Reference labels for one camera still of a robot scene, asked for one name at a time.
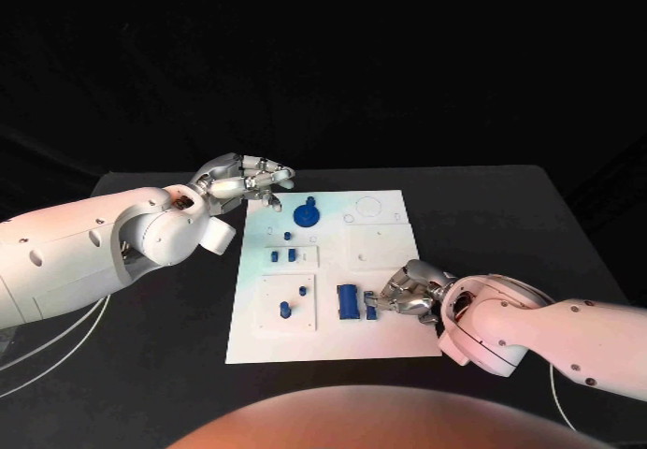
blue knob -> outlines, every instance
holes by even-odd
[[[310,196],[306,200],[306,204],[301,204],[294,209],[294,223],[300,227],[310,227],[320,221],[320,211],[314,207],[314,198]]]
[[[281,303],[281,318],[290,318],[293,311],[290,310],[290,304],[284,301]]]

white board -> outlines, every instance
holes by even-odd
[[[293,212],[309,196],[316,199],[322,219],[303,228]],[[401,191],[277,197],[281,213],[258,201],[248,203],[226,363],[440,356],[435,328],[421,325],[415,316],[378,311],[376,321],[365,318],[365,291],[382,291],[398,268],[418,258]],[[291,240],[283,238],[286,231]],[[290,248],[297,250],[296,262],[287,262]],[[271,262],[273,251],[280,252],[277,263]],[[297,284],[307,277],[314,283],[314,291],[307,293],[313,297],[297,315]],[[340,320],[337,285],[345,283],[358,285],[359,320]],[[260,297],[271,299],[260,303]],[[297,305],[288,319],[280,315],[283,300]],[[314,330],[306,326],[313,318]]]

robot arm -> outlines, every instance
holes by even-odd
[[[405,289],[394,287],[404,274]],[[421,290],[418,297],[411,294]],[[428,301],[425,310],[421,297]],[[555,303],[512,278],[457,279],[417,260],[397,273],[381,296],[365,302],[404,313],[418,306],[424,324],[438,321],[430,309],[441,302],[440,348],[460,365],[471,361],[507,377],[531,349],[577,383],[647,400],[646,310],[578,299]]]
[[[237,233],[216,218],[244,198],[281,210],[271,184],[294,170],[225,154],[188,185],[141,188],[26,213],[0,224],[0,328],[56,316],[182,262],[216,254]]]

blue disc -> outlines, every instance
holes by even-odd
[[[294,223],[300,227],[310,227],[320,221],[320,211],[314,207],[314,198],[307,198],[306,204],[294,209]]]

cable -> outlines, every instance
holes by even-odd
[[[567,414],[564,413],[562,406],[559,405],[559,399],[556,398],[554,364],[551,364],[549,370],[551,370],[551,389],[554,391],[554,399],[555,399],[556,409],[559,410],[559,413],[562,415],[564,420],[567,421],[567,424],[569,425],[569,428],[577,432],[577,428],[571,424],[569,418],[567,417]]]
[[[48,346],[51,346],[52,344],[55,344],[72,331],[74,329],[78,327],[78,325],[88,319],[88,317],[92,315],[92,312],[97,310],[98,306],[101,305],[104,301],[104,298],[101,298],[97,303],[94,304],[94,307],[90,309],[88,313],[79,318],[79,320],[71,325],[71,327],[68,327],[68,329],[58,334],[56,337],[54,337],[54,339],[51,339],[43,345],[41,345],[33,351],[31,351],[29,353],[26,353],[25,355],[22,355],[20,357],[18,357],[15,360],[12,360],[10,363],[7,363],[6,365],[3,365],[0,367],[0,371],[3,369],[7,369],[9,367],[12,367],[13,365],[16,365],[18,363],[20,363],[23,360],[26,360],[28,358],[31,358],[36,353],[39,353]]]
[[[29,381],[26,381],[20,386],[16,386],[16,388],[13,388],[10,391],[7,391],[6,393],[3,393],[0,395],[0,398],[3,398],[5,396],[9,396],[12,393],[15,393],[18,390],[20,390],[22,388],[25,388],[29,384],[33,384],[33,382],[36,382],[68,359],[68,357],[74,354],[74,352],[77,351],[77,349],[79,348],[79,346],[84,344],[85,340],[91,337],[94,328],[98,325],[98,321],[101,320],[101,316],[104,315],[104,311],[105,308],[108,307],[108,302],[111,300],[111,295],[108,295],[105,297],[104,300],[104,307],[101,309],[101,312],[98,313],[97,319],[94,320],[94,324],[91,327],[91,330],[88,330],[88,333],[85,334],[85,337],[81,339],[81,342],[75,345],[75,347],[72,348],[72,350],[65,354],[65,356],[61,358],[61,360],[36,376],[33,377],[33,379],[31,379]]]

